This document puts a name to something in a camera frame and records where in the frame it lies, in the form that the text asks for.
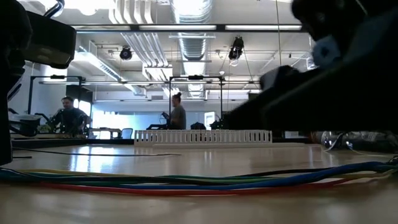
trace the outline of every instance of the chair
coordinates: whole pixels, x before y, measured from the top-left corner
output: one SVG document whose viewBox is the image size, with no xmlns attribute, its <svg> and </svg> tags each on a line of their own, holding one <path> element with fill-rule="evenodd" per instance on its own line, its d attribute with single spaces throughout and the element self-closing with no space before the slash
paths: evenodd
<svg viewBox="0 0 398 224">
<path fill-rule="evenodd" d="M 132 128 L 122 129 L 122 134 L 121 134 L 122 139 L 131 139 L 131 137 L 132 137 Z"/>
</svg>

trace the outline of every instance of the gray t-shirt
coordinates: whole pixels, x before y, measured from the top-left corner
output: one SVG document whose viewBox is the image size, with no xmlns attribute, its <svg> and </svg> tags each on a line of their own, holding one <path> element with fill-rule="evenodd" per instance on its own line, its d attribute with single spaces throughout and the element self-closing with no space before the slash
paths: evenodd
<svg viewBox="0 0 398 224">
<path fill-rule="evenodd" d="M 170 118 L 178 120 L 178 124 L 174 125 L 178 126 L 180 130 L 185 130 L 187 128 L 187 116 L 185 115 L 185 110 L 181 105 L 174 108 Z"/>
</svg>

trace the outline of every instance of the woman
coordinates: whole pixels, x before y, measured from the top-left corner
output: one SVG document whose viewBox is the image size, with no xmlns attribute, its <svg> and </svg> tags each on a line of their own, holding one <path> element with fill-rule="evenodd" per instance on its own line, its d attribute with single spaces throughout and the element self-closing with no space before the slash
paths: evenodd
<svg viewBox="0 0 398 224">
<path fill-rule="evenodd" d="M 172 104 L 174 110 L 170 116 L 170 128 L 175 130 L 185 130 L 187 117 L 185 116 L 185 110 L 181 106 L 181 93 L 177 93 L 172 97 Z"/>
</svg>

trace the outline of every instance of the man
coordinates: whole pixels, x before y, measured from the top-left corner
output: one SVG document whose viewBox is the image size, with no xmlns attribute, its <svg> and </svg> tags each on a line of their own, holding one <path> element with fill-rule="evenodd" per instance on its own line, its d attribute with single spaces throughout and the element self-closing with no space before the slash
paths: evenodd
<svg viewBox="0 0 398 224">
<path fill-rule="evenodd" d="M 58 110 L 51 120 L 51 124 L 56 126 L 61 123 L 62 131 L 65 133 L 80 134 L 83 128 L 91 122 L 81 109 L 73 106 L 73 98 L 66 96 L 62 98 L 63 110 Z"/>
<path fill-rule="evenodd" d="M 170 129 L 185 130 L 187 117 L 184 108 L 181 106 L 181 93 L 177 93 L 172 97 L 174 110 L 170 116 Z"/>
</svg>

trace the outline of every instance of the red cable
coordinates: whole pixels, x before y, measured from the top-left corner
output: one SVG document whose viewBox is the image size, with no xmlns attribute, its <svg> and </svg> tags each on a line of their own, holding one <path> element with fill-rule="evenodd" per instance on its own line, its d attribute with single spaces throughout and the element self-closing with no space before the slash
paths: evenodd
<svg viewBox="0 0 398 224">
<path fill-rule="evenodd" d="M 246 190 L 136 190 L 136 189 L 120 189 L 115 187 L 91 187 L 82 185 L 67 185 L 67 184 L 37 184 L 41 187 L 50 187 L 53 189 L 63 190 L 77 190 L 84 192 L 106 192 L 116 194 L 134 194 L 134 195 L 148 195 L 148 196 L 194 196 L 194 195 L 254 195 L 254 194 L 269 194 L 276 192 L 286 192 L 294 190 L 312 190 L 324 189 L 334 185 L 348 182 L 352 179 L 341 179 L 327 183 L 317 184 L 303 184 L 291 187 L 269 187 L 262 189 L 246 189 Z"/>
</svg>

